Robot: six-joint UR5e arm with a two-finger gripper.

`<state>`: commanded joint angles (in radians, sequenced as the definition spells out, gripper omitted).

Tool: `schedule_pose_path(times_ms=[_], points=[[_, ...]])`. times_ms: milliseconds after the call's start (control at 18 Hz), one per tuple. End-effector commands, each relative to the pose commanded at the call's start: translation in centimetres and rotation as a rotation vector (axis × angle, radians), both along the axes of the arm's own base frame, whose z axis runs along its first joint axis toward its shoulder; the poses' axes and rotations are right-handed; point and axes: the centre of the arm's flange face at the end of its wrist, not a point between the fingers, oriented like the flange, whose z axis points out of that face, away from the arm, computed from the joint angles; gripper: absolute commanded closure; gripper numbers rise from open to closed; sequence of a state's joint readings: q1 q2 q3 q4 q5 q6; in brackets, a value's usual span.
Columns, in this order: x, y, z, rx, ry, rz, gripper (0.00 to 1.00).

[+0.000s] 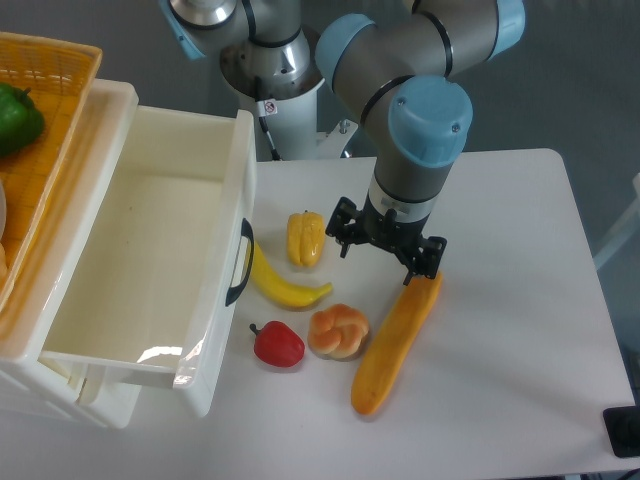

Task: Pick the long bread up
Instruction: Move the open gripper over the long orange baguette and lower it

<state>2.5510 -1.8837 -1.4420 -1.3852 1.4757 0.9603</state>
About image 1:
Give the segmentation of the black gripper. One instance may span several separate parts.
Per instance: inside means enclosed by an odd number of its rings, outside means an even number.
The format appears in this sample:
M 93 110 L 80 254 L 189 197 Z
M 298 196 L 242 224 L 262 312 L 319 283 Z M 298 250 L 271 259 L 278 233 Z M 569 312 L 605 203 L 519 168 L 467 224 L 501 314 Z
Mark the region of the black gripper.
M 423 236 L 429 216 L 415 222 L 402 222 L 399 211 L 381 214 L 367 198 L 361 210 L 347 197 L 338 201 L 325 229 L 327 236 L 341 246 L 345 258 L 351 245 L 370 244 L 393 254 L 407 269 L 403 285 L 415 276 L 435 278 L 447 240 L 440 236 Z

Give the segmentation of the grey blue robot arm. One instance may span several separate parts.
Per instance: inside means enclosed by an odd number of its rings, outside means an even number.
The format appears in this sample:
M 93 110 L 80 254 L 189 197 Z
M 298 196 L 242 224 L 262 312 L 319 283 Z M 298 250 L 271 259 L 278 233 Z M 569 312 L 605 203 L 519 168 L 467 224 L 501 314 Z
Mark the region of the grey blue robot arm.
M 214 56 L 255 121 L 262 160 L 313 159 L 317 92 L 327 87 L 371 139 L 377 160 L 362 206 L 337 203 L 326 227 L 343 250 L 370 244 L 409 277 L 434 278 L 446 242 L 422 234 L 472 122 L 451 77 L 521 38 L 520 1 L 412 1 L 409 18 L 382 28 L 348 14 L 316 32 L 297 1 L 163 1 L 185 55 Z

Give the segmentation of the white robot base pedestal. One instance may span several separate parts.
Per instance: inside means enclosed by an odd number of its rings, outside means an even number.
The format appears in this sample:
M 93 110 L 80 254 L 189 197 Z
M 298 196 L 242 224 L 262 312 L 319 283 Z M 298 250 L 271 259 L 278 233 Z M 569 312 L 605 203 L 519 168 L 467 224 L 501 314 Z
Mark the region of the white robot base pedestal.
M 340 158 L 359 125 L 341 119 L 332 130 L 319 131 L 317 86 L 302 95 L 286 100 L 255 100 L 227 84 L 239 100 L 239 108 L 250 111 L 255 123 L 258 161 L 315 160 Z

